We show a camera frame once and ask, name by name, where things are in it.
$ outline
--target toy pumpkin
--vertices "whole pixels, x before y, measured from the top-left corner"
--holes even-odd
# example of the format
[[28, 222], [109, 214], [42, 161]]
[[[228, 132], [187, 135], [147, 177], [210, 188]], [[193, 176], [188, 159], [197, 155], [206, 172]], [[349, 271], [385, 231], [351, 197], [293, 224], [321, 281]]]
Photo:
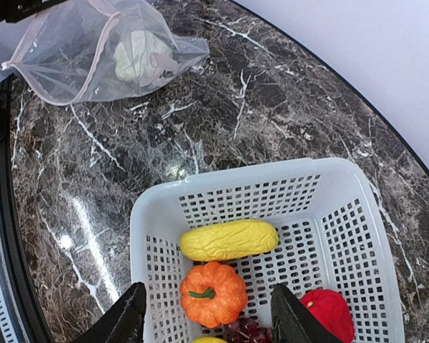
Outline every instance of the toy pumpkin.
[[343, 343], [351, 343], [355, 338], [355, 328], [348, 305], [343, 297], [329, 289], [308, 292], [300, 300], [307, 310]]
[[235, 322], [248, 300], [242, 278], [219, 262], [192, 268], [179, 291], [186, 317], [209, 329]]

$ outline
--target yellow squash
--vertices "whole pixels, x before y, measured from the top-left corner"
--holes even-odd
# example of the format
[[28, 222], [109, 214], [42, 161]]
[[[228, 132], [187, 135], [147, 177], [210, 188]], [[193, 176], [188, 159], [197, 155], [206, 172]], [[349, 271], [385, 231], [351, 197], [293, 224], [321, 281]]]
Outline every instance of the yellow squash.
[[227, 261], [269, 252], [278, 245], [278, 239], [273, 225], [244, 219], [186, 232], [179, 248], [192, 261]]
[[226, 341], [214, 337], [202, 337], [197, 338], [196, 340], [192, 341], [192, 343], [226, 343]]

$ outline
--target basket mesh side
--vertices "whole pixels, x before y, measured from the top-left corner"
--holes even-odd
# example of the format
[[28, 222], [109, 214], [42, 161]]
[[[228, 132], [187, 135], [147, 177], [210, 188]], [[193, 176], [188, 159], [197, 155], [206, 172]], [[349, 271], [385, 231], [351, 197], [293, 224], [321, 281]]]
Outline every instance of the basket mesh side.
[[147, 236], [149, 309], [154, 342], [188, 343], [189, 328], [179, 304], [179, 285], [185, 275], [177, 245]]
[[[240, 318], [260, 317], [263, 323], [267, 322], [265, 317], [269, 317], [270, 321], [270, 299], [275, 284], [284, 283], [298, 297], [322, 288], [321, 269], [324, 267], [317, 248], [316, 230], [314, 221], [289, 221], [277, 228], [280, 242], [272, 252], [226, 262], [237, 270], [247, 285], [248, 304]], [[201, 330], [207, 336], [225, 338], [226, 335], [224, 327], [214, 330], [201, 327]]]
[[264, 218], [308, 209], [319, 174], [211, 190], [179, 197], [188, 225], [201, 227], [245, 218]]
[[358, 199], [322, 218], [335, 281], [355, 323], [355, 341], [392, 343], [373, 230]]

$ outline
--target red grapes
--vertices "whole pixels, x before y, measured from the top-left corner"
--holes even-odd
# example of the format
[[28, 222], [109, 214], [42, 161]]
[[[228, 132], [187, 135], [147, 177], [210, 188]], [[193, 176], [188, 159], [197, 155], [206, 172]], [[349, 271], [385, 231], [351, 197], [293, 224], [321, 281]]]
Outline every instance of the red grapes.
[[272, 330], [259, 327], [253, 318], [244, 318], [226, 325], [228, 343], [272, 343]]

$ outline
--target grape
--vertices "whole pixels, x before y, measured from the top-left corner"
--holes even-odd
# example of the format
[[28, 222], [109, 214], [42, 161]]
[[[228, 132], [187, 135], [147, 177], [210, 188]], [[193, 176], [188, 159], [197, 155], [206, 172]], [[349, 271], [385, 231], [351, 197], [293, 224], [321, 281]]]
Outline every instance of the grape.
[[240, 331], [240, 322], [237, 320], [233, 323], [225, 325], [229, 332], [239, 332]]
[[267, 329], [267, 339], [269, 340], [269, 343], [273, 343], [272, 329]]
[[250, 343], [268, 343], [263, 330], [256, 331], [250, 336]]
[[227, 335], [227, 343], [244, 343], [245, 338], [238, 332], [230, 332]]
[[264, 336], [267, 336], [267, 329], [265, 329], [264, 327], [258, 327], [256, 329], [256, 332], [260, 332], [261, 334], [264, 334]]
[[240, 329], [244, 334], [251, 335], [257, 329], [257, 323], [253, 318], [245, 318], [240, 320]]

